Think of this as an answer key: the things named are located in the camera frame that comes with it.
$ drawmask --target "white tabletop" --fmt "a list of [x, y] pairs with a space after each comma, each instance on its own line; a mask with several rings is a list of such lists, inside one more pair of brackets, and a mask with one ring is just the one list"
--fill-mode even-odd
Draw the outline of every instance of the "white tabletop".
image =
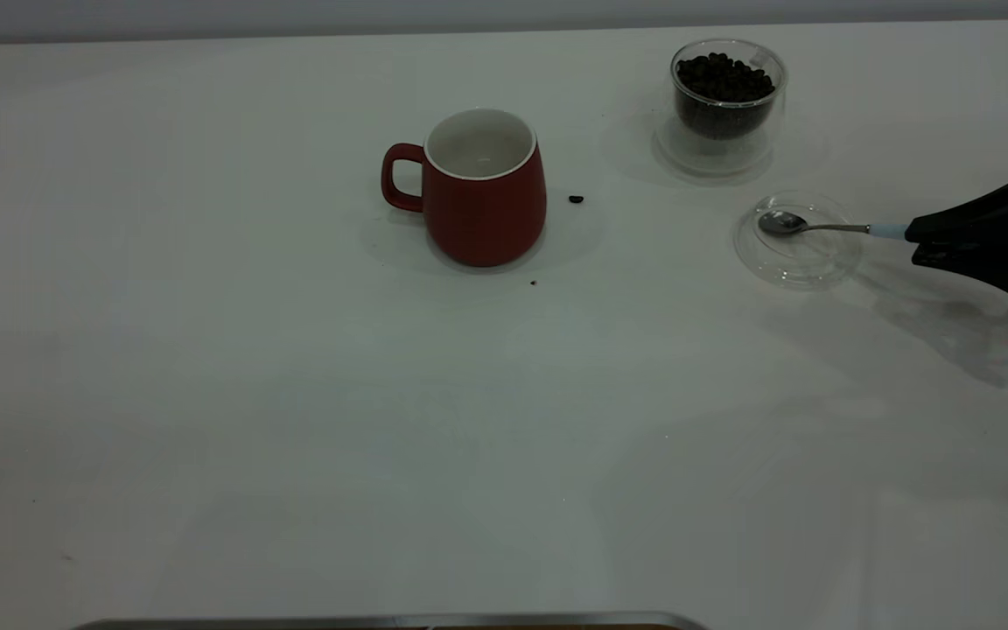
[[[721, 35], [786, 60], [786, 129], [692, 182], [651, 110]], [[547, 168], [491, 271], [379, 186], [473, 105]], [[0, 46], [0, 627], [1008, 627], [1008, 295], [889, 241], [789, 292], [729, 239], [781, 188], [893, 222], [1005, 182], [1008, 23]]]

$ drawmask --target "red mug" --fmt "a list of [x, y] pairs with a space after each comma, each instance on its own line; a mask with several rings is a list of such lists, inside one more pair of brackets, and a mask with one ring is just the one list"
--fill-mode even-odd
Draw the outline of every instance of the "red mug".
[[[395, 160], [422, 164], [422, 196], [399, 191]], [[396, 144], [383, 156], [383, 199], [421, 212], [437, 248], [454, 260], [492, 267], [520, 258], [547, 219], [547, 183], [535, 132], [519, 116], [476, 109], [437, 123], [423, 146]]]

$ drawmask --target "coffee bean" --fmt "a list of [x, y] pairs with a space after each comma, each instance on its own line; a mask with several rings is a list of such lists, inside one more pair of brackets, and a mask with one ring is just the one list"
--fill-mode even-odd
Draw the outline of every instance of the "coffee bean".
[[[763, 69], [732, 59], [725, 52], [682, 59], [675, 64], [675, 77], [682, 87], [705, 99], [722, 103], [752, 103], [775, 91], [772, 79]], [[688, 128], [701, 136], [716, 140], [740, 138], [767, 119], [772, 103], [731, 109], [702, 103], [695, 97], [675, 91], [676, 112]]]

